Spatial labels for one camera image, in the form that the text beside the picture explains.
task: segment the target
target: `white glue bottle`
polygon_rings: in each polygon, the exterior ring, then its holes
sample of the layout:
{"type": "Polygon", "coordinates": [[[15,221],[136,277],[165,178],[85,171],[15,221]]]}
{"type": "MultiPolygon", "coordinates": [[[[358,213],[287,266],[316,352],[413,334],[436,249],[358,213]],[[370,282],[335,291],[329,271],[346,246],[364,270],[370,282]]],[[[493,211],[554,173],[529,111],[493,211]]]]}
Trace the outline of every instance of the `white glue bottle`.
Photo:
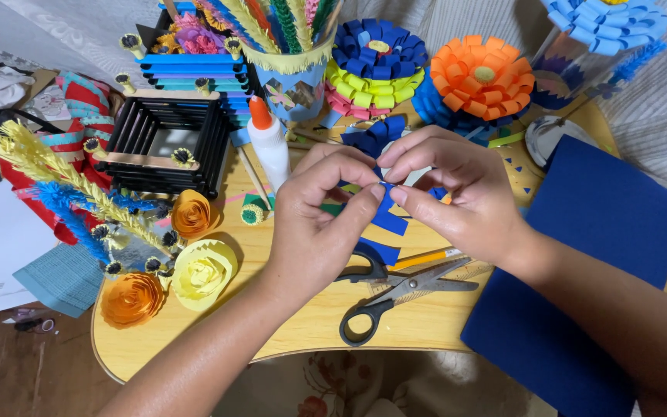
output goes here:
{"type": "Polygon", "coordinates": [[[261,97],[252,96],[249,102],[251,120],[248,136],[251,145],[264,168],[274,194],[290,177],[290,152],[284,139],[283,126],[279,119],[267,110],[261,97]]]}

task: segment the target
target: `orange paper flower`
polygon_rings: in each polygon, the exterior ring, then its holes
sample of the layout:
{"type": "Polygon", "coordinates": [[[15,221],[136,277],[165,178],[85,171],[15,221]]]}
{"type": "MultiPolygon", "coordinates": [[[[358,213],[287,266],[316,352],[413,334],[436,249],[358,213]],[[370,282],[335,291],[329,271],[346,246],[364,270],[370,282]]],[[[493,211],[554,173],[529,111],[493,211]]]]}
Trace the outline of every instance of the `orange paper flower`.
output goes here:
{"type": "Polygon", "coordinates": [[[220,213],[204,195],[184,190],[174,202],[171,227],[184,239],[197,239],[215,229],[220,213]]]}
{"type": "Polygon", "coordinates": [[[145,272],[120,275],[108,280],[102,296],[102,317],[115,329],[125,329],[149,321],[164,304],[159,280],[145,272]]]}
{"type": "Polygon", "coordinates": [[[434,87],[450,109],[484,120],[518,113],[529,104],[534,86],[532,66],[502,39],[480,35],[454,38],[431,60],[434,87]]]}

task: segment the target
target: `yellow flower center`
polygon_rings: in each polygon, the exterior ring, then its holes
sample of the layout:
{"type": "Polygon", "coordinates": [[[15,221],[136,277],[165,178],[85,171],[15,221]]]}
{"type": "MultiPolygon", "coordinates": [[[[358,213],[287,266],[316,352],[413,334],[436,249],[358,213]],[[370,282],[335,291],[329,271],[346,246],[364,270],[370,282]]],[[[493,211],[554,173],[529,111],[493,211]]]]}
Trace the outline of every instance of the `yellow flower center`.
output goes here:
{"type": "Polygon", "coordinates": [[[384,43],[383,41],[370,41],[367,43],[367,47],[381,53],[386,53],[390,50],[388,44],[384,43]]]}
{"type": "Polygon", "coordinates": [[[475,79],[480,84],[487,84],[493,79],[496,78],[495,71],[491,70],[488,67],[477,67],[475,68],[475,79]]]}

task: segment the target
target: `scissors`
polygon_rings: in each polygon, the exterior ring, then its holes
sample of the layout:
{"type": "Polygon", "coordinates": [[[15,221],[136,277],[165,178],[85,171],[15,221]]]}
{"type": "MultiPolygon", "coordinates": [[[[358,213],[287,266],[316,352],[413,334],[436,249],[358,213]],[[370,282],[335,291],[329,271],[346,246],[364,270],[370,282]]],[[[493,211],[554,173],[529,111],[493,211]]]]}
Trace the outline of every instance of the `scissors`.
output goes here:
{"type": "Polygon", "coordinates": [[[386,283],[393,286],[387,291],[380,293],[364,306],[357,307],[354,311],[345,316],[339,325],[339,335],[341,339],[349,346],[362,346],[367,343],[372,336],[374,336],[379,324],[379,319],[389,309],[396,306],[396,300],[417,291],[474,291],[479,284],[468,281],[456,280],[440,280],[441,277],[447,275],[449,272],[456,270],[460,266],[472,261],[470,258],[460,258],[455,261],[443,263],[439,266],[422,271],[410,277],[402,275],[390,275],[385,269],[385,266],[375,261],[368,254],[361,251],[354,251],[353,255],[365,258],[370,263],[370,271],[366,274],[346,274],[340,275],[336,280],[349,280],[353,283],[367,282],[367,283],[386,283]],[[362,338],[352,340],[347,336],[347,327],[349,320],[358,315],[366,315],[370,318],[372,325],[364,334],[360,335],[362,338]]]}

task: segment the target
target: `wooden floor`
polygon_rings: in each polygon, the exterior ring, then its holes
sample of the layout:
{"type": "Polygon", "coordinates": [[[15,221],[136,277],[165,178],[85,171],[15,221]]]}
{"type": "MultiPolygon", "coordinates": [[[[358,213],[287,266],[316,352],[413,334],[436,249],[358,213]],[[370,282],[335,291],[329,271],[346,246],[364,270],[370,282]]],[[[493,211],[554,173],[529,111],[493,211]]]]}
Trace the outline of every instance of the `wooden floor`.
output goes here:
{"type": "Polygon", "coordinates": [[[0,417],[88,417],[119,390],[92,353],[91,311],[53,314],[43,335],[0,323],[0,417]]]}

